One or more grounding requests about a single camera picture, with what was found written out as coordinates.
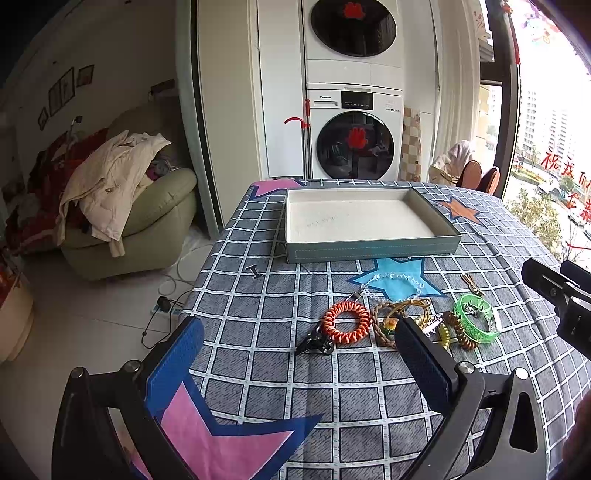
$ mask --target beige jacket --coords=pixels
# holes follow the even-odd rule
[[[131,134],[128,130],[107,140],[74,171],[60,200],[56,242],[66,237],[68,204],[79,202],[80,210],[92,225],[96,238],[110,245],[114,257],[125,253],[120,243],[131,205],[140,189],[150,162],[160,149],[171,142],[161,134]]]

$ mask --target white tray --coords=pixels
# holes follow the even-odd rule
[[[285,202],[289,263],[453,253],[461,238],[410,187],[294,189]]]

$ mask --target blue checkered tablecloth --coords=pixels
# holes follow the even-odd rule
[[[409,185],[381,181],[301,181],[301,187]],[[556,335],[553,308],[521,281],[521,265],[534,257],[557,262],[495,197],[465,189],[413,183],[444,215],[439,201],[478,210],[481,225],[452,222],[462,233],[452,255],[424,258],[424,278],[444,297],[432,314],[453,308],[469,293],[469,273],[496,308],[501,334],[490,345],[455,360],[482,371],[528,370],[540,405],[548,469],[561,456],[573,412],[589,389],[591,365]],[[295,356],[294,346],[335,302],[357,291],[351,279],[373,270],[374,260],[288,264],[284,249],[285,189],[252,186],[214,244],[185,313],[201,318],[205,342],[191,368],[219,423],[255,423],[322,414],[322,419],[275,479],[398,479],[441,422],[398,352],[376,344],[374,334],[330,356]],[[262,275],[247,269],[256,265]],[[374,303],[364,298],[368,307]],[[339,329],[355,328],[345,317]],[[481,411],[450,477],[462,473],[486,423]]]

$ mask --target orange star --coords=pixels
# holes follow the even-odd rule
[[[476,217],[480,212],[467,207],[457,198],[449,197],[449,202],[441,200],[439,203],[449,210],[449,218],[451,220],[455,220],[456,218],[467,218],[478,225],[483,225],[480,219]]]

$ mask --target orange coiled bracelet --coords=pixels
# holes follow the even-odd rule
[[[341,332],[335,327],[335,319],[343,312],[351,312],[357,315],[359,326],[353,332]],[[365,306],[357,301],[340,301],[335,303],[322,319],[324,332],[334,343],[355,343],[367,336],[371,327],[371,317]]]

